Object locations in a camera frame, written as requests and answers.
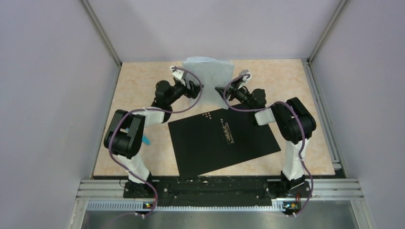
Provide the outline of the paper sheet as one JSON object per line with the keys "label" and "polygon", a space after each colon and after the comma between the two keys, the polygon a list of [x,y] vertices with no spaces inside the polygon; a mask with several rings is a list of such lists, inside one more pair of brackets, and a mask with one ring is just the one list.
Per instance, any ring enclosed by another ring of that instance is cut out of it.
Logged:
{"label": "paper sheet", "polygon": [[185,69],[193,72],[202,82],[202,96],[197,106],[212,105],[228,109],[215,87],[225,87],[233,79],[234,63],[228,60],[195,56],[187,58],[182,65]]}

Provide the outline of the grey black folder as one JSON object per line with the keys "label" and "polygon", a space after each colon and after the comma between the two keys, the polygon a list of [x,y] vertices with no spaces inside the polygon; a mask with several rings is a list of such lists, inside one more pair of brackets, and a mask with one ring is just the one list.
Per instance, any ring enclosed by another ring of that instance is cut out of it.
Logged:
{"label": "grey black folder", "polygon": [[[190,179],[218,169],[279,152],[280,146],[267,125],[257,126],[237,104],[168,123],[181,179]],[[234,144],[228,144],[220,119],[230,127]]]}

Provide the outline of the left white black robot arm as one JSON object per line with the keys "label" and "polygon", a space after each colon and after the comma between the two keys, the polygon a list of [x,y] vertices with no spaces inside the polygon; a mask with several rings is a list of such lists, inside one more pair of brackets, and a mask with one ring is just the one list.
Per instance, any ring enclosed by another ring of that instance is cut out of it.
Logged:
{"label": "left white black robot arm", "polygon": [[137,192],[141,197],[148,197],[153,192],[153,184],[149,181],[151,172],[139,153],[145,127],[167,122],[174,113],[174,102],[182,96],[198,100],[203,88],[203,85],[193,81],[182,83],[176,80],[174,85],[159,81],[150,107],[115,111],[104,138],[104,147],[108,149],[113,161],[126,170],[129,190]]}

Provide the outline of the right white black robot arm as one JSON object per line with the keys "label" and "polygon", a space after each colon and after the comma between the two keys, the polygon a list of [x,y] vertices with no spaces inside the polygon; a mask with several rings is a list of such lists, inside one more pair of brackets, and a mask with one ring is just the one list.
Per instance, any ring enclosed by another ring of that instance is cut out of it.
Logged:
{"label": "right white black robot arm", "polygon": [[255,89],[249,92],[242,80],[230,83],[226,87],[216,87],[216,92],[226,103],[236,99],[246,106],[245,112],[257,126],[276,123],[286,141],[286,156],[281,171],[280,191],[287,197],[294,196],[299,186],[305,182],[305,156],[307,143],[316,130],[314,117],[297,98],[286,102],[275,102],[266,108],[266,92]]}

